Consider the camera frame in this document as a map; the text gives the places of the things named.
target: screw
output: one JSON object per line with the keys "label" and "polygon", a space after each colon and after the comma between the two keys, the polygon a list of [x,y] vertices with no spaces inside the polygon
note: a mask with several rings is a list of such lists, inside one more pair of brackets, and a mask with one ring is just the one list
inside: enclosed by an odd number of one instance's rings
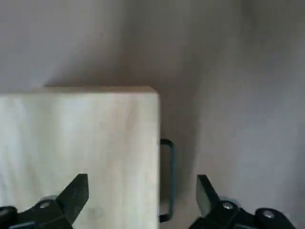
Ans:
{"label": "screw", "polygon": [[5,216],[6,214],[8,214],[9,210],[7,208],[4,208],[2,210],[0,210],[0,216]]}
{"label": "screw", "polygon": [[232,204],[229,202],[224,202],[223,207],[227,210],[231,210],[233,208]]}
{"label": "screw", "polygon": [[270,219],[275,217],[275,215],[269,210],[264,211],[263,215],[267,218],[270,218]]}
{"label": "screw", "polygon": [[43,202],[42,204],[40,204],[40,208],[46,208],[48,205],[50,205],[49,202]]}

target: wooden block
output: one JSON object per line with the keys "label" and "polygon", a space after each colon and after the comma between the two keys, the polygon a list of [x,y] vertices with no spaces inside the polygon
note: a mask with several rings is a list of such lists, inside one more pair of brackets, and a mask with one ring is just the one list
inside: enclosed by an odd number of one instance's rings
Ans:
{"label": "wooden block", "polygon": [[0,206],[25,210],[87,173],[74,228],[158,228],[159,125],[147,87],[0,95]]}

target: gray surface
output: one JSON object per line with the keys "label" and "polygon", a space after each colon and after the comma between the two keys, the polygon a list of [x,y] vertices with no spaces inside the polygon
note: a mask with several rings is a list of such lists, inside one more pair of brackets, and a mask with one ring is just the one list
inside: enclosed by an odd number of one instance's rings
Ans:
{"label": "gray surface", "polygon": [[206,173],[246,210],[277,208],[303,228],[303,2],[4,0],[0,91],[150,85],[179,149],[176,214],[162,227],[195,220]]}

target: wood grain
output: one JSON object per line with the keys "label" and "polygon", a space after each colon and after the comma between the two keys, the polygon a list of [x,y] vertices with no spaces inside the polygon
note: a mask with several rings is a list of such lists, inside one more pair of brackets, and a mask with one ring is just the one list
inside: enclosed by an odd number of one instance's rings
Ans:
{"label": "wood grain", "polygon": [[159,98],[149,88],[0,95],[0,206],[25,210],[88,173],[82,229],[155,229]]}

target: black metal handle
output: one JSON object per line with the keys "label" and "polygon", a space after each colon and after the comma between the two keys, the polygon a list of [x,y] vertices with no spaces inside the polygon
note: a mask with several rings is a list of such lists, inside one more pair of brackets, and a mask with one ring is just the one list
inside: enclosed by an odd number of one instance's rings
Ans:
{"label": "black metal handle", "polygon": [[162,214],[159,216],[159,221],[162,222],[167,222],[173,217],[173,207],[174,207],[174,200],[175,200],[175,189],[176,189],[176,148],[174,143],[171,140],[162,138],[160,140],[160,145],[165,145],[170,148],[170,177],[171,177],[171,182],[170,182],[170,204],[169,204],[169,209],[168,213]]}

